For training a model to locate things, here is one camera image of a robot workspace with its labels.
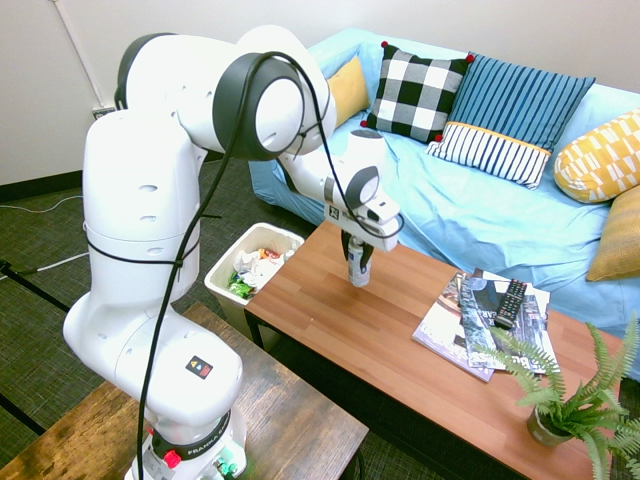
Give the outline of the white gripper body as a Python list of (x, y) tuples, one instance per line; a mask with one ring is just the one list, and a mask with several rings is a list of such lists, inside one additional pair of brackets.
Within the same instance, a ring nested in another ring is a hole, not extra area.
[(339, 222), (339, 226), (348, 234), (384, 252), (393, 250), (398, 242), (400, 223), (397, 218), (392, 218), (383, 224), (365, 219), (358, 221), (343, 219)]

